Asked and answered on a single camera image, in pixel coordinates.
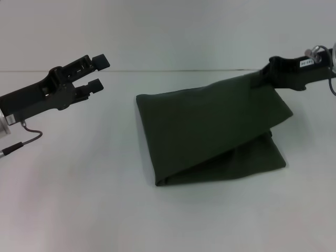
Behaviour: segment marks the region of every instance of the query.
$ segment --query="white wall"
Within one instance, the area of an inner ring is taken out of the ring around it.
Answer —
[[[259,69],[331,47],[333,1],[1,0],[0,93],[104,53],[108,71]],[[243,180],[159,188],[134,98],[247,71],[100,72],[105,89],[27,120],[43,138],[0,160],[1,251],[334,251],[336,98],[279,90],[289,164]],[[20,125],[0,149],[31,138]]]

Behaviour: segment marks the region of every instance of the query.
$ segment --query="dark green cloth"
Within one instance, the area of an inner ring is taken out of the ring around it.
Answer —
[[[286,166],[270,128],[292,116],[259,73],[136,97],[157,186],[237,179]]]

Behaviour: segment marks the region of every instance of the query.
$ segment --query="white background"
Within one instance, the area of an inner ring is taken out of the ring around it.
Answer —
[[[1,0],[0,93],[104,53],[105,89],[27,120],[44,136],[0,160],[1,251],[334,251],[336,98],[279,90],[272,131],[288,166],[242,180],[155,187],[135,96],[246,74],[335,41],[334,1]],[[153,71],[159,72],[123,72]],[[169,70],[206,70],[166,72]],[[20,125],[5,148],[32,137]]]

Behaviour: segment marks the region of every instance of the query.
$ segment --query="folded fabric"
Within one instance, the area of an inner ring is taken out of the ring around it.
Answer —
[[[270,128],[292,116],[258,72],[136,97],[157,186],[229,180],[286,166]]]

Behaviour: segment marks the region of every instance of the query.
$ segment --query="cable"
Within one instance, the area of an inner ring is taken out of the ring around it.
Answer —
[[[335,92],[334,88],[332,87],[332,83],[331,83],[331,78],[333,76],[333,71],[332,71],[333,63],[332,63],[331,53],[329,52],[329,49],[327,47],[325,47],[325,46],[319,46],[319,47],[321,47],[323,50],[325,50],[328,54],[328,58],[329,58],[329,78],[328,78],[329,88],[330,88],[330,91],[332,92],[332,94],[334,96],[336,96],[336,92]]]
[[[29,144],[29,143],[31,143],[31,142],[34,142],[34,141],[36,141],[37,139],[39,139],[39,138],[41,138],[41,137],[43,136],[43,132],[42,132],[42,131],[39,131],[39,130],[31,130],[31,129],[27,128],[27,124],[26,124],[26,121],[25,121],[25,120],[23,120],[23,121],[21,122],[21,125],[22,125],[22,127],[23,127],[26,131],[28,131],[28,132],[32,132],[32,133],[38,133],[38,134],[39,134],[38,136],[36,136],[36,137],[34,137],[34,138],[32,138],[32,139],[26,141],[26,142],[23,142],[23,145],[26,145],[26,144]]]

